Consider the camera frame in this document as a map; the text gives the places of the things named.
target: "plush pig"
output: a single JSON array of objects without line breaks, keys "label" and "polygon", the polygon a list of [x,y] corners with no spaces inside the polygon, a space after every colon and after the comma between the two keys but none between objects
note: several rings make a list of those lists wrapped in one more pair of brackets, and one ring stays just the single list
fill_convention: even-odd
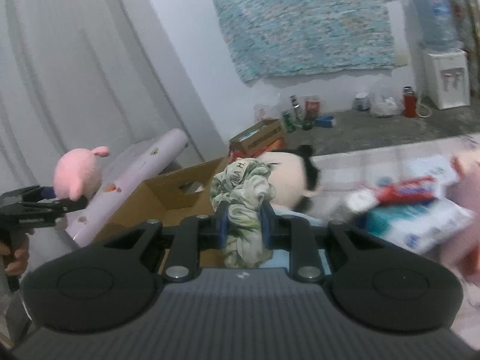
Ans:
[{"label": "plush pig", "polygon": [[90,200],[102,183],[102,173],[95,157],[108,157],[105,146],[93,150],[73,149],[57,163],[53,189],[59,199],[77,201],[83,195]]}]

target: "green floral cloth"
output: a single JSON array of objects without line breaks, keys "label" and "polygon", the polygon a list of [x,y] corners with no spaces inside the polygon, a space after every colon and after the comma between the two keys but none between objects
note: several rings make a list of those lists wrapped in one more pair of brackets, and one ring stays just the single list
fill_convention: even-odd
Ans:
[{"label": "green floral cloth", "polygon": [[210,201],[216,211],[223,201],[230,203],[230,227],[227,235],[225,266],[258,268],[272,258],[265,249],[260,225],[260,206],[275,197],[275,188],[268,183],[270,169],[253,158],[239,158],[215,175],[210,188]]}]

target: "white plush toy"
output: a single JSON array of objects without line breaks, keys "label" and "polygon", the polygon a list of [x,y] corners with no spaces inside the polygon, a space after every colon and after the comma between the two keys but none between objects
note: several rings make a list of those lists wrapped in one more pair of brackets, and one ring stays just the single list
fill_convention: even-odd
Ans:
[{"label": "white plush toy", "polygon": [[301,211],[318,194],[320,171],[311,163],[312,154],[310,145],[301,145],[297,150],[267,151],[258,157],[272,171],[268,182],[275,187],[275,198],[270,201],[273,208]]}]

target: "red thermos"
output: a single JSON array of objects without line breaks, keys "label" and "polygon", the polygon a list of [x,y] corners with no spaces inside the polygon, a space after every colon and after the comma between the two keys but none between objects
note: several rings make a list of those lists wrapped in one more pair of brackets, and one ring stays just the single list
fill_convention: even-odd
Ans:
[{"label": "red thermos", "polygon": [[417,117],[417,95],[411,86],[403,88],[403,103],[405,104],[403,116]]}]

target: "concrete floor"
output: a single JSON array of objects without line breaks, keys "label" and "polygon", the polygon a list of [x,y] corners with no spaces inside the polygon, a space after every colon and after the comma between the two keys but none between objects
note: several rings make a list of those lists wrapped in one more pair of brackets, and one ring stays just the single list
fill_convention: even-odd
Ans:
[{"label": "concrete floor", "polygon": [[286,143],[292,149],[309,144],[315,155],[328,155],[480,132],[480,100],[472,99],[468,107],[443,111],[426,104],[433,110],[433,115],[427,119],[408,119],[401,115],[376,118],[368,111],[336,112],[332,114],[337,121],[335,127],[297,130],[287,134]]}]

